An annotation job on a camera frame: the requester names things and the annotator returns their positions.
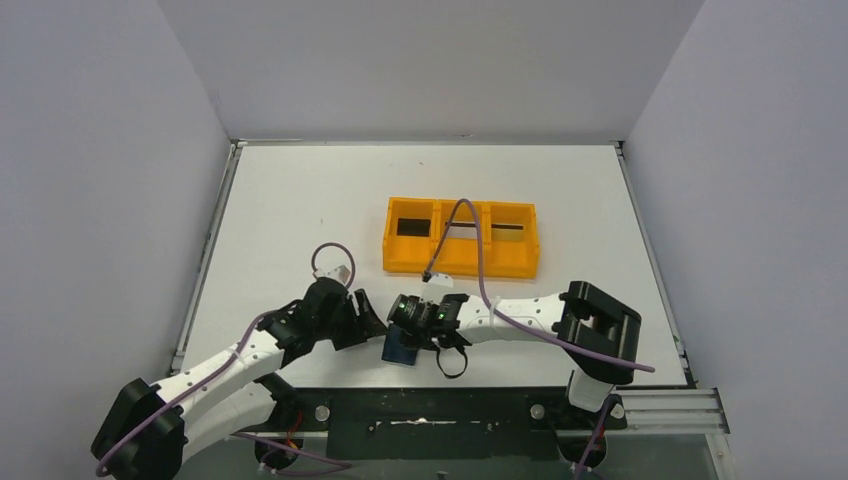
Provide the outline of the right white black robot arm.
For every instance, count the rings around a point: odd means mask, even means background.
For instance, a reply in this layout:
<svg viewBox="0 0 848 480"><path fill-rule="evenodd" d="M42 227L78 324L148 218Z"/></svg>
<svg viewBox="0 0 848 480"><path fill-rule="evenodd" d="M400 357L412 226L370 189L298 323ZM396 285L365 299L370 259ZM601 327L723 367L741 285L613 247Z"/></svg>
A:
<svg viewBox="0 0 848 480"><path fill-rule="evenodd" d="M562 348L575 363L562 411L571 424L590 425L617 386L645 367L637 363L641 315L595 285L573 281L566 292L491 300L459 293L436 275L419 296L400 295L388 314L382 359L412 366L419 351L437 354L490 341L535 341Z"/></svg>

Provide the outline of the blue leather card holder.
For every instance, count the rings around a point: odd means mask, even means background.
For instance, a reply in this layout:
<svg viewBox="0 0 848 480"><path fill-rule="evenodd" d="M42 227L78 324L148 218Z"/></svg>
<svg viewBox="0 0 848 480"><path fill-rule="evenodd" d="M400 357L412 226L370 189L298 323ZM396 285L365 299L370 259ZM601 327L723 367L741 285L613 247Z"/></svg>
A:
<svg viewBox="0 0 848 480"><path fill-rule="evenodd" d="M404 346L401 337L404 332L390 324L384 338L381 360L394 365L413 367L417 362L418 351Z"/></svg>

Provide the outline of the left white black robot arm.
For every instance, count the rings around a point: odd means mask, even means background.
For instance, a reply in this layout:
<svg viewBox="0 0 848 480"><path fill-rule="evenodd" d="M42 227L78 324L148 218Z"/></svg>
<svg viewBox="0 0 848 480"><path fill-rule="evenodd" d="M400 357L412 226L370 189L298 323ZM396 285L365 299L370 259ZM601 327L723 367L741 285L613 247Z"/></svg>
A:
<svg viewBox="0 0 848 480"><path fill-rule="evenodd" d="M320 341L342 350L387 331L364 290L321 277L303 298L260 314L236 343L198 365L126 384L92 443L95 474L172 479L190 455L245 427L284 426L299 405L279 370Z"/></svg>

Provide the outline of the orange three-compartment tray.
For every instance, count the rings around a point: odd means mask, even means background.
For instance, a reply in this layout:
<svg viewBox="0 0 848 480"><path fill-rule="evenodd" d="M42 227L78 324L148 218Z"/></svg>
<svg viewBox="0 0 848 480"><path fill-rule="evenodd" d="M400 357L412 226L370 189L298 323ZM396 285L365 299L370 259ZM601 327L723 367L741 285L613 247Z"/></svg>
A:
<svg viewBox="0 0 848 480"><path fill-rule="evenodd" d="M484 274L534 279L540 258L535 206L476 201L474 207L482 229ZM455 200L391 197L382 267L398 274L421 274L430 269L452 276L477 275L477 235L471 210Z"/></svg>

